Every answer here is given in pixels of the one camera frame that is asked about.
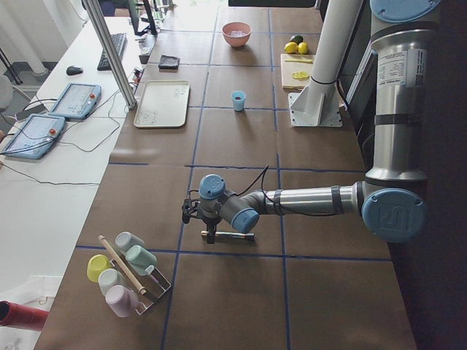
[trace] blue joint cap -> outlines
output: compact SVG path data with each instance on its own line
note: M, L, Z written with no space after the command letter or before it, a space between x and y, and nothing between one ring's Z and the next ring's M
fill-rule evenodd
M439 5L441 0L370 0L370 8L383 22L412 22Z
M423 199L400 188L386 188L372 193L362 207L365 225L376 236L392 243L410 241L425 224Z
M260 219L260 215L253 208L245 208L233 217L231 225L240 233L249 233Z
M225 182L216 174L206 175L199 183L199 195L203 199L216 199L225 192Z

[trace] computer mouse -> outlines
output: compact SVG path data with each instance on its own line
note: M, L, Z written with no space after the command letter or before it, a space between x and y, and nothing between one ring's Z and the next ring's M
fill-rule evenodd
M66 69L67 75L76 75L76 74L81 74L81 73L82 73L81 67L70 66Z

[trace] lemon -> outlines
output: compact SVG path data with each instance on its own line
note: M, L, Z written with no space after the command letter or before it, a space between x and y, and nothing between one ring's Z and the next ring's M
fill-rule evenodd
M301 42L298 44L297 49L300 55L306 55L308 53L308 44L306 42Z
M286 53L296 53L298 49L298 45L296 42L288 42L285 44L284 50Z
M293 79L308 79L309 78L309 74L306 73L305 71L294 71L292 73L292 78Z

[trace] small tool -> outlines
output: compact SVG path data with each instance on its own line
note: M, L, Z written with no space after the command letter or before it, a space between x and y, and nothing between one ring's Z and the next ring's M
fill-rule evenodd
M237 233L237 232L219 232L215 234L216 238L232 238L232 239L243 239L245 241L255 241L254 233ZM201 237L207 237L207 231L201 231Z

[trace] black wallet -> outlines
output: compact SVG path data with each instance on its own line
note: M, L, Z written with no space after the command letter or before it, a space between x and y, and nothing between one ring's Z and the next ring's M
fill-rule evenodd
M159 61L159 69L178 69L179 62L178 57L162 55Z

